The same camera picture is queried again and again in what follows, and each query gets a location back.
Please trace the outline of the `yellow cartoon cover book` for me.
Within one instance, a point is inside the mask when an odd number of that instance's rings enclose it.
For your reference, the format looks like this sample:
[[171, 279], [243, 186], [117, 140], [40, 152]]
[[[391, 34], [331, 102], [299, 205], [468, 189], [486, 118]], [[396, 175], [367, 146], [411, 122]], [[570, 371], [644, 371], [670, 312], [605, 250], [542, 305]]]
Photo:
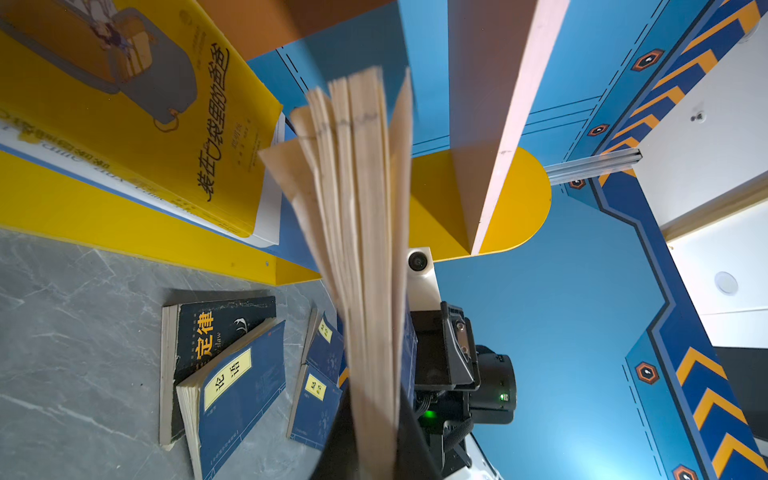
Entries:
[[5, 1], [1, 111], [247, 238], [282, 107], [195, 1]]

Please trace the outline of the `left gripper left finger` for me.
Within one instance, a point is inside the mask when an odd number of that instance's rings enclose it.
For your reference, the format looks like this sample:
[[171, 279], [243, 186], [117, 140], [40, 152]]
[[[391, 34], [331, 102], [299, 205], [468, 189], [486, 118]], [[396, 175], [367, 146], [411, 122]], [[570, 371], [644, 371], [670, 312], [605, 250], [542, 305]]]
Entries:
[[346, 390], [310, 480], [357, 480], [360, 478], [351, 394]]

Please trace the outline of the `yellow pink blue bookshelf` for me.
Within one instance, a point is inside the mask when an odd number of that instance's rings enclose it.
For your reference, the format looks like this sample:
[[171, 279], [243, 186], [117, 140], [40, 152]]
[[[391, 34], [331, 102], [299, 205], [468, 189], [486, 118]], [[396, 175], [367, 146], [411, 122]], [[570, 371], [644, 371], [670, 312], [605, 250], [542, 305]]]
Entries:
[[[498, 253], [527, 242], [543, 225], [550, 183], [519, 142], [566, 2], [446, 5], [449, 143], [436, 148], [425, 142], [428, 126], [441, 120], [427, 111], [432, 63], [413, 51], [435, 7], [420, 16], [413, 1], [195, 2], [281, 104], [269, 147], [295, 138], [293, 111], [332, 80], [380, 67], [389, 105], [410, 82], [408, 248], [429, 247], [436, 260]], [[268, 285], [316, 280], [319, 269], [280, 191], [280, 243], [259, 249], [1, 151], [6, 229]]]

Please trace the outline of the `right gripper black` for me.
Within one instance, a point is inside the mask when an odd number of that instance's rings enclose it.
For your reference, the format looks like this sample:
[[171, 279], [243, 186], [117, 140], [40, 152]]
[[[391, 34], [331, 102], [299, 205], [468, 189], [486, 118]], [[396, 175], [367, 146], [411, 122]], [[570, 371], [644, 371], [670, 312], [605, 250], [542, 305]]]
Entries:
[[468, 441], [477, 425], [507, 425], [517, 408], [517, 384], [509, 356], [475, 343], [461, 308], [442, 302], [412, 311], [416, 337], [414, 400], [434, 465], [454, 474], [475, 465]]

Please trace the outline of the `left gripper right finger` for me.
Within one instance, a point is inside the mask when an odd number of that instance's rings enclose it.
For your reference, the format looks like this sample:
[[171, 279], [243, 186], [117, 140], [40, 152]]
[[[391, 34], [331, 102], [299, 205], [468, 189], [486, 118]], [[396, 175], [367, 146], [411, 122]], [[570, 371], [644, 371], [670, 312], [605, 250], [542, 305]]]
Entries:
[[393, 478], [395, 480], [440, 480], [442, 478], [407, 401], [402, 401], [400, 406]]

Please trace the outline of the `right aluminium corner post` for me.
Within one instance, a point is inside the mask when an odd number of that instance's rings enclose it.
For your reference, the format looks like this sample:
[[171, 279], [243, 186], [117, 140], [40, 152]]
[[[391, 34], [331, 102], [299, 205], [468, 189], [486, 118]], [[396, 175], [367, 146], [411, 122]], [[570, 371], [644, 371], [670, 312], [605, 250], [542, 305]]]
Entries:
[[551, 185], [561, 185], [632, 169], [643, 155], [638, 148], [563, 162], [545, 168]]

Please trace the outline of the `black book orange title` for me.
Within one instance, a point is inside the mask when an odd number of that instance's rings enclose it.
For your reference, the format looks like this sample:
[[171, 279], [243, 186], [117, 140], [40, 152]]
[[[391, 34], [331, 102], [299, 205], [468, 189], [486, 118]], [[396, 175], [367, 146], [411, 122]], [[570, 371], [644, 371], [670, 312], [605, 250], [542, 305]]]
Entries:
[[240, 337], [277, 315], [273, 295], [167, 305], [161, 310], [159, 444], [184, 435], [176, 386]]

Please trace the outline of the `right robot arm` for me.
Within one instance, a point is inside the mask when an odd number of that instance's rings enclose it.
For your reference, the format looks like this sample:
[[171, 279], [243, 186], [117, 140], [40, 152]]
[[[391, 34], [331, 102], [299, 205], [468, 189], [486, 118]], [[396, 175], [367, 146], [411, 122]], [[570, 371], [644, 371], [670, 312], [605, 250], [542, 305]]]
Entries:
[[445, 479], [499, 479], [473, 429], [508, 425], [517, 407], [509, 356], [475, 342], [461, 308], [412, 311], [412, 406], [432, 460]]

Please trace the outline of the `navy book yellow label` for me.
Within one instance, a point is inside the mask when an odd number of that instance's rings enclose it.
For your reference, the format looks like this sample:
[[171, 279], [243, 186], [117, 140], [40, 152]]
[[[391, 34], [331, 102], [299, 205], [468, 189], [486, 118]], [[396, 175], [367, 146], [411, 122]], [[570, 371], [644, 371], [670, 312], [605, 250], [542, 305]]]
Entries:
[[413, 92], [374, 66], [306, 95], [293, 140], [259, 158], [289, 200], [343, 320], [358, 464], [396, 466], [411, 198]]

